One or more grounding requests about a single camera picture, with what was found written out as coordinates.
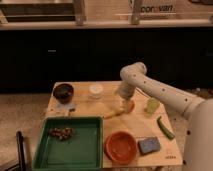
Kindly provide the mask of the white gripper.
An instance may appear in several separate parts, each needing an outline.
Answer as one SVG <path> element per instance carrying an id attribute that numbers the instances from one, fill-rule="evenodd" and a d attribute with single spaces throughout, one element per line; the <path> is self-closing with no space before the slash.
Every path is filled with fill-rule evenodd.
<path id="1" fill-rule="evenodd" d="M 118 89 L 116 90 L 116 93 L 121 98 L 125 99 L 122 101 L 122 107 L 126 114 L 128 114 L 129 102 L 131 101 L 129 99 L 133 97 L 134 92 L 135 92 L 135 87 L 126 83 L 125 81 L 122 81 L 120 85 L 118 86 Z"/>

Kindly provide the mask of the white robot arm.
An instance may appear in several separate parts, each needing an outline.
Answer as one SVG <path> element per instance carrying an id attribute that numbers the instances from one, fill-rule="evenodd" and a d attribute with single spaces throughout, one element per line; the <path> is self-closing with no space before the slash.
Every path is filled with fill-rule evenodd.
<path id="1" fill-rule="evenodd" d="M 146 73 L 142 62 L 123 67 L 119 96 L 130 100 L 138 88 L 180 113 L 189 123 L 182 171 L 213 171 L 213 98 L 201 98 L 151 79 Z"/>

